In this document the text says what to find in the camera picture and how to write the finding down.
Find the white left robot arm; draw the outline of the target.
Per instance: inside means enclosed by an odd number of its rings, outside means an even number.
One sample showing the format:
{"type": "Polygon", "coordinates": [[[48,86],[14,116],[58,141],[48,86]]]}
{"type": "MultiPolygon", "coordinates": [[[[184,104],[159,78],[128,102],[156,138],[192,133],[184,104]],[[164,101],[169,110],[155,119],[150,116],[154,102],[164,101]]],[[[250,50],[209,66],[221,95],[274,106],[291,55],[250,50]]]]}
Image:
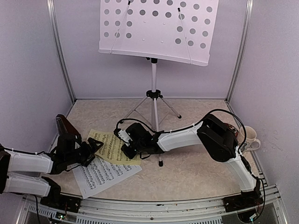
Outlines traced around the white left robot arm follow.
{"type": "Polygon", "coordinates": [[[21,152],[1,146],[0,192],[40,196],[42,204],[62,207],[66,199],[55,181],[44,176],[27,176],[25,173],[58,175],[69,172],[71,165],[87,167],[103,145],[103,142],[94,138],[82,141],[78,135],[63,134],[49,153],[21,152]]]}

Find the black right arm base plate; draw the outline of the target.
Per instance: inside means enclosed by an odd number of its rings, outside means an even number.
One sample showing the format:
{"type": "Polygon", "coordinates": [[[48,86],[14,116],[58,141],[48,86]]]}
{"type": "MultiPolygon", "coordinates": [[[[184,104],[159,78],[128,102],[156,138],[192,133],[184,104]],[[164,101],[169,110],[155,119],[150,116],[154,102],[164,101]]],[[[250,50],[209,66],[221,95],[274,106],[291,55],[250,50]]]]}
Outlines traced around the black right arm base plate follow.
{"type": "Polygon", "coordinates": [[[236,195],[223,198],[223,203],[225,211],[232,212],[261,205],[263,199],[261,197],[236,195]]]}

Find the floral ceramic mug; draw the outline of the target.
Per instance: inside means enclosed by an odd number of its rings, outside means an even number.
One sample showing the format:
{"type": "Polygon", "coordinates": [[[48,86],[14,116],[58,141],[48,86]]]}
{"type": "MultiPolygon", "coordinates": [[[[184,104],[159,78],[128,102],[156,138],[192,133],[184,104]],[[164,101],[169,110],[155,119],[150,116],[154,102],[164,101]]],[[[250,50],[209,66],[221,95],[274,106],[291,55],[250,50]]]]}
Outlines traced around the floral ceramic mug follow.
{"type": "Polygon", "coordinates": [[[246,130],[246,140],[242,146],[241,143],[243,142],[245,137],[243,127],[240,127],[239,133],[237,135],[237,141],[240,146],[240,151],[243,153],[246,151],[254,151],[259,149],[261,146],[261,142],[259,139],[257,139],[256,131],[250,126],[245,126],[245,130],[246,130]]]}

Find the left aluminium corner post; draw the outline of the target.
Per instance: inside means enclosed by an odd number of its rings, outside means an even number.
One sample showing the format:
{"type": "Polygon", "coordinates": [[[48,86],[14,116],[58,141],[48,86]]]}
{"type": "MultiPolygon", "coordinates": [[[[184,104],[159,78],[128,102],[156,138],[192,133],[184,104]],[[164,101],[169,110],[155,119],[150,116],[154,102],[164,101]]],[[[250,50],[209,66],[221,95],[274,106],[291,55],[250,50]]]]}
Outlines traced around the left aluminium corner post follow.
{"type": "Polygon", "coordinates": [[[75,93],[74,93],[74,90],[73,90],[73,87],[71,84],[71,80],[70,80],[70,77],[68,74],[68,70],[67,70],[67,66],[66,66],[66,62],[65,62],[65,58],[64,58],[64,54],[63,54],[63,48],[62,48],[62,44],[61,44],[60,36],[59,36],[59,29],[58,29],[54,0],[47,0],[46,2],[47,2],[47,9],[48,9],[48,14],[49,14],[49,18],[50,18],[50,24],[52,27],[52,33],[53,33],[54,44],[55,44],[55,48],[56,48],[56,52],[57,52],[58,61],[60,64],[60,68],[61,68],[63,79],[65,82],[67,93],[69,95],[71,104],[74,105],[77,99],[76,99],[76,96],[75,96],[75,93]]]}

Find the yellow sheet music page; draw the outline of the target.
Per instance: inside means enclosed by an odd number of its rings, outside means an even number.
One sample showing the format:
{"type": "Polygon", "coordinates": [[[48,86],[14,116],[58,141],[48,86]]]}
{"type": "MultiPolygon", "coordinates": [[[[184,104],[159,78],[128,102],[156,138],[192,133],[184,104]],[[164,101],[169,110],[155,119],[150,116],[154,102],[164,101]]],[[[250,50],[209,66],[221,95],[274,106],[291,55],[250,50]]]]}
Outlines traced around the yellow sheet music page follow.
{"type": "Polygon", "coordinates": [[[96,152],[96,155],[107,162],[115,165],[140,165],[141,159],[136,155],[133,159],[129,159],[121,150],[123,142],[113,133],[100,132],[91,129],[88,138],[101,141],[104,145],[96,152]]]}

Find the white perforated music stand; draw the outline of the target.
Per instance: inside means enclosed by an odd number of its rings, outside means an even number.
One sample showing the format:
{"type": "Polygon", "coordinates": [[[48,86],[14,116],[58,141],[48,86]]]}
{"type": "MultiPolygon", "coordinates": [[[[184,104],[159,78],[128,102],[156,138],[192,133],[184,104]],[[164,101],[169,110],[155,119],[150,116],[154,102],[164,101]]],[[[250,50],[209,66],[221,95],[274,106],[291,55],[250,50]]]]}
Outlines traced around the white perforated music stand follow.
{"type": "Polygon", "coordinates": [[[151,62],[152,125],[159,129],[157,62],[207,66],[216,23],[216,0],[103,0],[100,53],[140,56],[151,62]]]}

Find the aluminium front rail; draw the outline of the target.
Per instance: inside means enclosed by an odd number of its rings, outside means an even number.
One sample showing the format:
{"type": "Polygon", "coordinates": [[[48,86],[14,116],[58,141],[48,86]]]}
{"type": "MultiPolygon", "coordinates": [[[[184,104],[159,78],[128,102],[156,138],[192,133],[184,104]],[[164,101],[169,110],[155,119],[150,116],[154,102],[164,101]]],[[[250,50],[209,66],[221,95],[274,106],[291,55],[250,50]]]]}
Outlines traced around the aluminium front rail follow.
{"type": "Polygon", "coordinates": [[[25,224],[29,218],[45,218],[45,222],[62,224],[113,223],[188,223],[220,224],[225,215],[238,217],[240,211],[226,212],[222,196],[195,200],[138,202],[100,198],[83,199],[78,212],[68,212],[64,220],[56,218],[60,210],[36,205],[32,196],[21,200],[15,224],[25,224]]]}

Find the white sheet music page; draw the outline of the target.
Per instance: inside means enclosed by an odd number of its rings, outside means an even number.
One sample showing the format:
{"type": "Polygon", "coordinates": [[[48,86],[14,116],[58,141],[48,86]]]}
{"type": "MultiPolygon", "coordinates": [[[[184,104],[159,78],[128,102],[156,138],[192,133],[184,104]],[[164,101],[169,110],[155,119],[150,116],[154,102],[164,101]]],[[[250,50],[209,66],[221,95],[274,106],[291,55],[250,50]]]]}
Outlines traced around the white sheet music page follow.
{"type": "Polygon", "coordinates": [[[92,197],[142,171],[141,166],[115,165],[95,158],[87,167],[72,170],[84,199],[92,197]]]}

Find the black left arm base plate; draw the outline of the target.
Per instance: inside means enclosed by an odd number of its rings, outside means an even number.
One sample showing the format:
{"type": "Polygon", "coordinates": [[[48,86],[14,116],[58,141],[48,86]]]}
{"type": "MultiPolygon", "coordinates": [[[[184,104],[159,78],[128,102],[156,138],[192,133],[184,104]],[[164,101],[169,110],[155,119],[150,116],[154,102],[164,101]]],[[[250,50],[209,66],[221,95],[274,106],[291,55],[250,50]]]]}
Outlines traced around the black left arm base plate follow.
{"type": "Polygon", "coordinates": [[[61,195],[42,197],[40,204],[66,212],[78,213],[82,199],[79,197],[61,195]]]}

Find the red floral coaster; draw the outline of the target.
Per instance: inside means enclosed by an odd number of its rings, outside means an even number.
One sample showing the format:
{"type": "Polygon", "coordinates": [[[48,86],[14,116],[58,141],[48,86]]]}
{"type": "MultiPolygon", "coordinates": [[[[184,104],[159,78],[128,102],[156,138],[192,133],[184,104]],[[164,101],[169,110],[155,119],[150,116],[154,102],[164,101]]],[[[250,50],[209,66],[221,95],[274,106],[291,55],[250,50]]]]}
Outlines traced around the red floral coaster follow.
{"type": "Polygon", "coordinates": [[[236,127],[234,127],[233,125],[231,125],[231,124],[227,124],[227,126],[234,133],[235,137],[237,137],[237,135],[239,133],[238,129],[236,127]]]}

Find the brown wooden metronome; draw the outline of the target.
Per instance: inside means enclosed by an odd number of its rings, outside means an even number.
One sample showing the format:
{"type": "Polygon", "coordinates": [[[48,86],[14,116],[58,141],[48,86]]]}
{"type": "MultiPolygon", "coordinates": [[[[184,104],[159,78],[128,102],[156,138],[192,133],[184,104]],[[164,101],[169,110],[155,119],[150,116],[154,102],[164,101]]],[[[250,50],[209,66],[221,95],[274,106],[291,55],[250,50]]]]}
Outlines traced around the brown wooden metronome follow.
{"type": "Polygon", "coordinates": [[[62,134],[72,134],[78,139],[80,142],[82,141],[82,137],[78,130],[70,123],[70,121],[62,114],[58,114],[55,118],[57,129],[59,135],[62,134]]]}

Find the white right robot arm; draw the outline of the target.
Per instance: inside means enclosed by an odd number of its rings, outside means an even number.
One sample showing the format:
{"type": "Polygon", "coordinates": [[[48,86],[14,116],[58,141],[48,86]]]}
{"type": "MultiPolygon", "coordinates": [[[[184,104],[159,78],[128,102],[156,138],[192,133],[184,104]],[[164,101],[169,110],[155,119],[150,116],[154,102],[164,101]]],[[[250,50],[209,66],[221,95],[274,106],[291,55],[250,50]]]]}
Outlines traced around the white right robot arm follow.
{"type": "Polygon", "coordinates": [[[154,131],[142,121],[133,120],[127,129],[116,127],[114,134],[123,141],[122,152],[133,159],[137,154],[163,154],[173,149],[203,145],[210,157],[225,163],[238,181],[241,195],[239,203],[249,207],[253,202],[265,201],[263,182],[255,176],[240,151],[235,133],[209,111],[200,121],[173,131],[154,131]]]}

